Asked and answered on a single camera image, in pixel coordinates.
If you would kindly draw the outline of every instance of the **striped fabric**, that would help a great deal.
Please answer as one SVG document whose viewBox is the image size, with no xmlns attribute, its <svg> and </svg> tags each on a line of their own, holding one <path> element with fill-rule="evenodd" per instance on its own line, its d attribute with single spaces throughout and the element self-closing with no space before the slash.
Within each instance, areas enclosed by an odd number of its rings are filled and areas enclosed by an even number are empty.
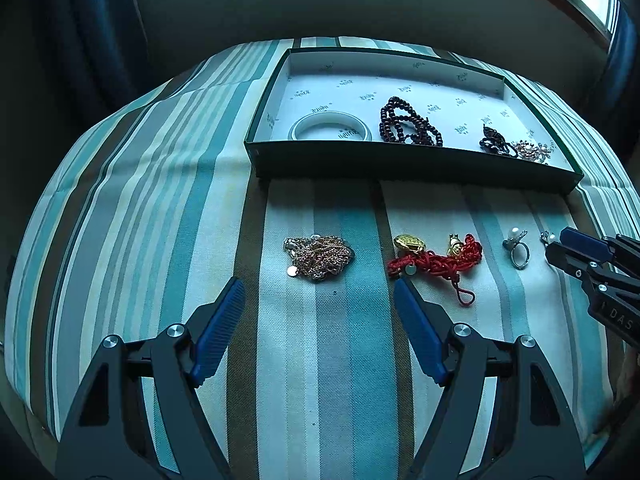
<svg viewBox="0 0 640 480">
<path fill-rule="evenodd" d="M 585 179 L 567 200 L 424 183 L 258 182 L 242 142 L 268 78 L 287 48 L 325 45 L 417 52 L 506 76 L 556 129 Z M 416 279 L 418 290 L 484 336 L 532 334 L 590 462 L 622 348 L 588 316 L 577 280 L 545 263 L 535 233 L 571 225 L 640 237 L 639 204 L 600 135 L 555 93 L 519 76 L 426 46 L 363 38 L 239 45 L 105 119 L 72 148 L 38 202 L 15 266 L 6 370 L 59 438 L 104 336 L 156 336 L 236 275 L 246 285 L 245 311 L 218 373 L 198 390 L 236 478 L 402 478 L 440 389 L 408 345 L 384 263 L 402 232 L 436 251 L 450 232 L 471 232 L 484 247 L 482 264 L 462 279 L 478 296 L 474 306 L 459 307 L 443 280 Z M 532 233 L 522 272 L 501 247 L 513 225 Z M 312 233 L 354 247 L 356 259 L 336 280 L 312 284 L 284 273 L 282 240 Z M 175 468 L 152 380 L 144 389 L 161 463 Z M 487 380 L 465 470 L 482 455 L 494 391 Z"/>
</svg>

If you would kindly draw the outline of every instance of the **silver ring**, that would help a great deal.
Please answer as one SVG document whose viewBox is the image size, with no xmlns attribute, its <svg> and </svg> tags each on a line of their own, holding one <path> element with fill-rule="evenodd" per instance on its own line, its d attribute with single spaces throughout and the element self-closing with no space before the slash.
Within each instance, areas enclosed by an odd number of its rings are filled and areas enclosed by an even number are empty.
<svg viewBox="0 0 640 480">
<path fill-rule="evenodd" d="M 300 140 L 299 135 L 302 131 L 318 124 L 340 124 L 360 134 L 362 138 L 359 140 L 371 140 L 371 131 L 359 118 L 344 112 L 331 111 L 316 112 L 297 120 L 289 131 L 289 140 Z"/>
<path fill-rule="evenodd" d="M 519 245 L 524 246 L 525 250 L 527 251 L 527 257 L 525 258 L 524 262 L 521 263 L 521 264 L 516 263 L 516 259 L 513 257 L 513 251 L 515 251 L 516 247 L 519 246 Z M 527 264 L 529 263 L 529 257 L 530 257 L 529 246 L 524 242 L 518 242 L 511 249 L 511 263 L 518 270 L 522 270 L 527 266 Z"/>
<path fill-rule="evenodd" d="M 529 263 L 529 258 L 531 256 L 531 254 L 529 252 L 529 246 L 526 243 L 521 241 L 525 237 L 527 232 L 525 230 L 520 231 L 517 228 L 513 228 L 511 230 L 511 233 L 512 233 L 512 235 L 509 238 L 507 238 L 506 240 L 502 241 L 502 246 L 509 251 L 510 256 L 511 256 L 511 263 L 513 264 L 513 266 L 518 270 L 522 270 Z M 527 251 L 527 257 L 525 258 L 524 262 L 521 263 L 521 264 L 517 263 L 516 259 L 513 256 L 513 251 L 515 251 L 516 247 L 519 246 L 519 245 L 524 246 L 525 250 Z"/>
</svg>

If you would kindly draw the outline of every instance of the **green box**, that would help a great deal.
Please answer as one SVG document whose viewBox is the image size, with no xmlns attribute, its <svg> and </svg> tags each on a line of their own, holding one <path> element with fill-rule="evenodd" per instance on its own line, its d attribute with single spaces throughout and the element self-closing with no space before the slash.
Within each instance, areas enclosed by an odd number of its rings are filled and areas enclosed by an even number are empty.
<svg viewBox="0 0 640 480">
<path fill-rule="evenodd" d="M 382 142 L 380 108 L 392 95 L 429 118 L 442 148 Z M 290 126 L 319 110 L 352 114 L 372 140 L 289 140 Z M 482 151 L 482 124 L 508 142 L 554 147 L 549 165 Z M 260 98 L 244 145 L 259 178 L 375 178 L 568 194 L 584 176 L 536 107 L 508 80 L 473 66 L 370 48 L 291 48 Z"/>
</svg>

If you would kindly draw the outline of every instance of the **jewelry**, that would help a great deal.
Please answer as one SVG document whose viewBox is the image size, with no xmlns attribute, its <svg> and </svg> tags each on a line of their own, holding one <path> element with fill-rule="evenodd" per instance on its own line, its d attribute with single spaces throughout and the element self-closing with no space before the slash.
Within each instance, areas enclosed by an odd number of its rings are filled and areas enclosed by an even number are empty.
<svg viewBox="0 0 640 480">
<path fill-rule="evenodd" d="M 526 234 L 527 234 L 527 231 L 525 230 L 521 231 L 517 227 L 514 227 L 509 232 L 509 236 L 507 237 L 507 239 L 502 241 L 502 245 L 504 246 L 504 248 L 507 249 L 511 254 L 511 263 L 518 270 L 524 269 L 529 263 L 529 257 L 530 257 L 529 247 L 526 243 L 521 242 L 521 240 L 526 236 Z M 513 251 L 515 251 L 516 247 L 519 245 L 523 246 L 527 251 L 527 257 L 525 258 L 524 263 L 521 263 L 521 264 L 516 263 L 516 260 L 513 256 Z"/>
<path fill-rule="evenodd" d="M 309 238 L 285 238 L 283 249 L 289 253 L 291 277 L 302 274 L 322 280 L 327 274 L 340 274 L 354 258 L 353 250 L 337 236 L 312 235 Z"/>
<path fill-rule="evenodd" d="M 408 115 L 396 116 L 395 110 L 400 108 L 408 113 Z M 412 123 L 416 133 L 405 135 L 400 123 Z M 398 138 L 391 131 L 391 127 L 396 129 Z M 429 135 L 431 132 L 436 141 Z M 404 144 L 422 144 L 424 146 L 442 146 L 442 134 L 431 125 L 429 118 L 422 118 L 418 115 L 411 105 L 399 97 L 391 97 L 389 102 L 380 110 L 380 137 L 385 142 L 400 142 Z"/>
<path fill-rule="evenodd" d="M 343 130 L 345 136 L 339 138 L 345 140 L 371 140 L 371 131 L 367 128 L 367 125 L 363 123 L 359 118 L 345 114 L 344 112 L 316 112 L 315 114 L 309 114 L 297 120 L 289 131 L 290 140 L 301 140 L 300 134 L 304 130 L 308 130 L 318 124 L 338 124 L 344 126 Z"/>
<path fill-rule="evenodd" d="M 486 124 L 482 126 L 482 133 L 484 137 L 480 141 L 480 147 L 484 150 L 487 150 L 494 155 L 504 155 L 510 156 L 511 158 L 518 158 L 518 152 L 516 152 L 515 148 L 511 146 L 499 133 L 497 130 L 493 128 L 489 128 Z M 509 152 L 509 148 L 511 148 L 515 155 L 511 155 Z"/>
<path fill-rule="evenodd" d="M 394 238 L 394 245 L 400 250 L 415 254 L 422 252 L 426 247 L 420 238 L 411 235 L 398 235 Z"/>
<path fill-rule="evenodd" d="M 556 241 L 556 235 L 549 231 L 543 231 L 540 233 L 540 241 L 546 246 Z"/>
<path fill-rule="evenodd" d="M 445 280 L 450 281 L 453 288 L 458 295 L 458 301 L 463 306 L 471 305 L 476 299 L 476 295 L 470 290 L 460 288 L 460 274 L 469 270 L 474 265 L 478 264 L 482 259 L 482 245 L 476 242 L 472 235 L 465 237 L 464 243 L 460 242 L 457 235 L 451 235 L 449 237 L 449 249 L 455 245 L 458 251 L 458 256 L 439 256 L 433 251 L 425 250 L 425 243 L 411 235 L 400 235 L 394 238 L 394 243 L 401 250 L 406 250 L 404 246 L 411 248 L 420 248 L 417 251 L 409 250 L 406 254 L 398 254 L 398 257 L 391 260 L 386 264 L 386 273 L 390 278 L 397 278 L 402 272 L 409 276 L 413 276 L 418 270 L 422 272 L 428 272 L 433 276 L 441 276 Z M 463 301 L 460 297 L 461 293 L 465 293 L 471 296 L 471 300 Z"/>
<path fill-rule="evenodd" d="M 449 235 L 449 249 L 447 250 L 447 256 L 459 258 L 460 253 L 462 252 L 462 247 L 464 247 L 464 244 L 460 241 L 460 237 L 458 235 Z"/>
<path fill-rule="evenodd" d="M 513 149 L 520 155 L 520 158 L 540 163 L 544 163 L 548 158 L 551 158 L 551 153 L 554 150 L 553 147 L 550 148 L 546 144 L 542 144 L 542 142 L 539 142 L 536 146 L 528 140 L 519 140 L 513 145 Z"/>
</svg>

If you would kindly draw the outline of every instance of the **silver screw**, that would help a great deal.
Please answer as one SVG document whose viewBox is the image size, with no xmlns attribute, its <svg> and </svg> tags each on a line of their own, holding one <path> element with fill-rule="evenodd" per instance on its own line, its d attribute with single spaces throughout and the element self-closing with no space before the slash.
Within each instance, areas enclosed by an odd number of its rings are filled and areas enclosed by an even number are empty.
<svg viewBox="0 0 640 480">
<path fill-rule="evenodd" d="M 522 336 L 520 338 L 520 342 L 522 343 L 522 346 L 526 346 L 527 348 L 533 348 L 536 345 L 536 340 L 530 335 Z"/>
<path fill-rule="evenodd" d="M 460 337 L 466 337 L 471 334 L 471 329 L 464 323 L 458 323 L 453 327 L 453 332 L 458 334 Z"/>
<path fill-rule="evenodd" d="M 171 325 L 166 329 L 166 332 L 169 337 L 180 337 L 182 334 L 184 334 L 184 327 L 180 324 Z"/>
<path fill-rule="evenodd" d="M 117 344 L 118 344 L 118 337 L 115 335 L 108 335 L 102 341 L 102 346 L 104 346 L 105 348 L 113 348 Z"/>
</svg>

